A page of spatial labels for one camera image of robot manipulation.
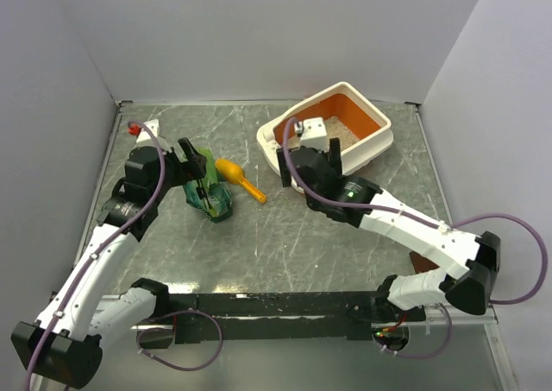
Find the yellow plastic scoop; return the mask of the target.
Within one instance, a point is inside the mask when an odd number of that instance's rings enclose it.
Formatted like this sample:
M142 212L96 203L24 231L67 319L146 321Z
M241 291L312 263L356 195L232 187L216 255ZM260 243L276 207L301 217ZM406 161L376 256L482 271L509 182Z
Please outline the yellow plastic scoop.
M239 165L226 159L217 159L215 161L215 168L230 184L241 186L256 201L261 204L266 203L267 196L246 178L245 173Z

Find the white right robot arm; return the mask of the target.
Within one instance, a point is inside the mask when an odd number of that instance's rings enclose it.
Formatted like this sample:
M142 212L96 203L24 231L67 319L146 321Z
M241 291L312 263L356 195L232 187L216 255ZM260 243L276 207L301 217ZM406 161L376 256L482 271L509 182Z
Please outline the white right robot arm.
M277 151L283 186L296 182L306 204L336 222L386 236L435 264L435 269L386 278L376 300L378 314L395 320L418 306L450 304L482 315L499 272L500 238L456 230L411 209L362 177L342 174L339 141L329 151L300 147Z

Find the green litter bag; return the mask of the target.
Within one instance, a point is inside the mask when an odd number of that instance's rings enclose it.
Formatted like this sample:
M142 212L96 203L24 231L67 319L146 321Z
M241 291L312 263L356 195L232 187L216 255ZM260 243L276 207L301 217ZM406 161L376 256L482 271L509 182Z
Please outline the green litter bag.
M232 194L228 189L227 182L215 168L215 159L211 151L208 148L198 148L198 152L207 158L205 178L208 178L214 182L210 188L210 201L215 207L215 216L211 217L208 214L203 213L211 222L220 223L223 220L230 218L233 214ZM183 186L186 203L193 208L195 208L194 201L197 197L195 187L194 181L188 182Z

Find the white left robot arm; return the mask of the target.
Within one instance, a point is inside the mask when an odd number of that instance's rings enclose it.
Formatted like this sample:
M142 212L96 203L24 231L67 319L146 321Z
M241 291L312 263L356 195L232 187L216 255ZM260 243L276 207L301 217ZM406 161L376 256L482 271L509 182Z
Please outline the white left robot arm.
M140 278L103 315L97 314L118 267L134 251L159 215L173 187L200 181L207 159L186 138L179 139L185 159L154 143L134 148L124 175L103 204L97 225L63 287L32 323L20 322L11 341L27 375L40 375L81 389L98 371L103 354L117 335L147 320L169 316L167 285Z

